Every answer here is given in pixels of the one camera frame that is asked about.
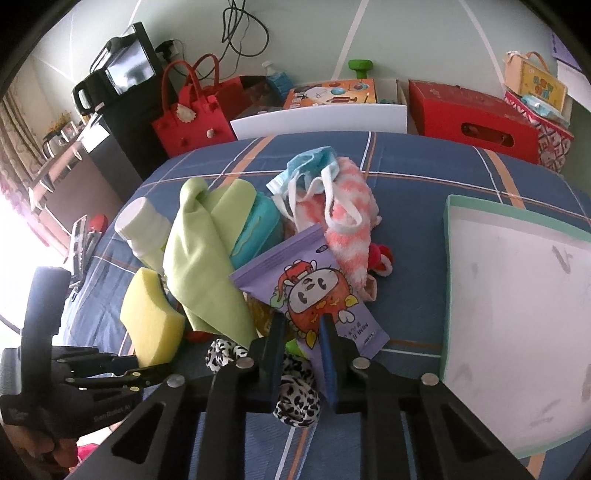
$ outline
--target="blue face mask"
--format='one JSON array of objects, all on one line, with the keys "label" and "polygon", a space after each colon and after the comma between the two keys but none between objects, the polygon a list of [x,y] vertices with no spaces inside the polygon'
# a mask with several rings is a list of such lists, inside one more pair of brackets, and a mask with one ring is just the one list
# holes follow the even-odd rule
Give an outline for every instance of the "blue face mask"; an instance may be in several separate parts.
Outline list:
[{"label": "blue face mask", "polygon": [[336,152],[332,147],[320,147],[300,153],[287,163],[287,169],[267,183],[267,188],[273,195],[287,194],[288,183],[295,179],[297,187],[308,194],[324,192],[324,185],[320,173],[328,167],[332,180],[339,174],[339,164]]}]

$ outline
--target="green toy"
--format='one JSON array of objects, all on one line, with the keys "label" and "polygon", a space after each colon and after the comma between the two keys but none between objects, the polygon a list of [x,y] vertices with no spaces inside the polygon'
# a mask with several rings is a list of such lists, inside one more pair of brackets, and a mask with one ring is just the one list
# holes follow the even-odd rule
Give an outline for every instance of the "green toy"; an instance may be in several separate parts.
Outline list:
[{"label": "green toy", "polygon": [[368,77],[368,72],[374,68],[371,60],[349,60],[349,68],[357,74],[357,79],[362,80]]},{"label": "green toy", "polygon": [[297,344],[297,340],[294,338],[285,344],[285,351],[295,356],[306,358],[306,356],[300,350],[300,346]]}]

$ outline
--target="curtain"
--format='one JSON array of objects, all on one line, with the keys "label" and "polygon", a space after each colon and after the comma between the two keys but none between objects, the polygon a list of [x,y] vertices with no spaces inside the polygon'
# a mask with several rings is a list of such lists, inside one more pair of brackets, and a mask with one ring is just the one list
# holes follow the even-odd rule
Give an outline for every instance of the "curtain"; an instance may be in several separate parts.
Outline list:
[{"label": "curtain", "polygon": [[43,221],[39,209],[31,211],[28,188],[44,163],[11,87],[0,102],[0,193],[45,246],[52,246],[63,254],[67,245],[51,232],[53,225],[46,225],[48,216],[43,215]]}]

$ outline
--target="red handbag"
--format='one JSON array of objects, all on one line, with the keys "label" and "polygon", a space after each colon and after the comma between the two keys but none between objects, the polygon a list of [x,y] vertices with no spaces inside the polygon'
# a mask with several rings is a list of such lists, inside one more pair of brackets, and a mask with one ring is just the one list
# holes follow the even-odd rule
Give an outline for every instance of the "red handbag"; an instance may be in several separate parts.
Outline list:
[{"label": "red handbag", "polygon": [[[214,82],[201,87],[194,70],[206,57],[214,62]],[[175,65],[183,65],[188,75],[178,93],[178,103],[170,106],[167,78]],[[168,156],[175,157],[196,148],[236,140],[230,120],[250,105],[240,78],[219,81],[219,61],[214,55],[204,55],[193,67],[184,60],[175,60],[168,64],[162,79],[164,115],[152,122],[152,127]]]}]

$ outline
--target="purple snack bag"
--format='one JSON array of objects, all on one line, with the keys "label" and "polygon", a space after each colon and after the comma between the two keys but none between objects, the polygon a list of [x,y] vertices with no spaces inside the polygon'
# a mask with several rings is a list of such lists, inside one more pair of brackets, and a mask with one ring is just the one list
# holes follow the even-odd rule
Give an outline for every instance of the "purple snack bag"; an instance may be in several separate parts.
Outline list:
[{"label": "purple snack bag", "polygon": [[339,268],[316,224],[230,275],[237,288],[287,316],[322,392],[318,334],[323,314],[332,314],[337,333],[354,340],[365,357],[372,358],[389,340]]}]

